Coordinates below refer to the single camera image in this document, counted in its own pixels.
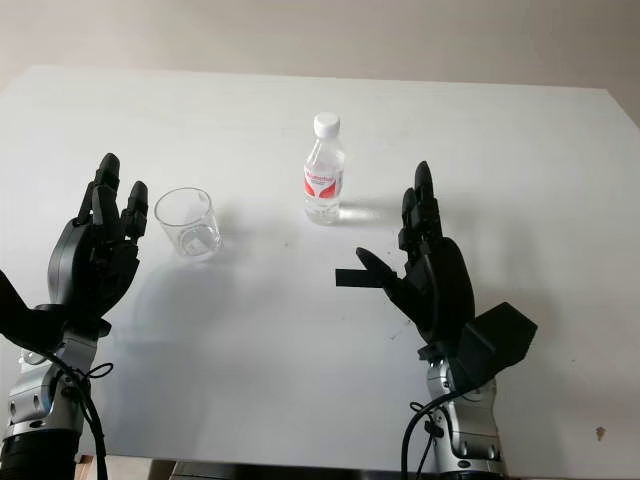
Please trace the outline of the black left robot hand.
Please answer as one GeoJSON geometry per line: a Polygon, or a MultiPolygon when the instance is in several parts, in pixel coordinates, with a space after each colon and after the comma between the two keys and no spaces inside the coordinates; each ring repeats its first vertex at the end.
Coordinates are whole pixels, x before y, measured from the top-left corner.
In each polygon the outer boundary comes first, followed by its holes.
{"type": "Polygon", "coordinates": [[[144,236],[148,188],[137,181],[127,206],[117,207],[120,160],[106,154],[85,190],[76,217],[64,227],[51,255],[48,290],[65,323],[101,338],[111,325],[104,315],[124,296],[135,277],[138,239],[144,236]]]}

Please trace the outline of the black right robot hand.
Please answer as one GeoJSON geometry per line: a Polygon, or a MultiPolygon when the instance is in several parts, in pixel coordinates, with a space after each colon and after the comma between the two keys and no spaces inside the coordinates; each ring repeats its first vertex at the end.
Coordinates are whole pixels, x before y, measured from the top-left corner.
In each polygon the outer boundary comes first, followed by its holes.
{"type": "Polygon", "coordinates": [[[414,186],[404,193],[399,249],[407,253],[399,277],[369,250],[356,255],[391,302],[416,326],[427,343],[427,357],[453,356],[463,327],[475,318],[474,294],[462,253],[443,235],[432,175],[422,161],[414,186]]]}

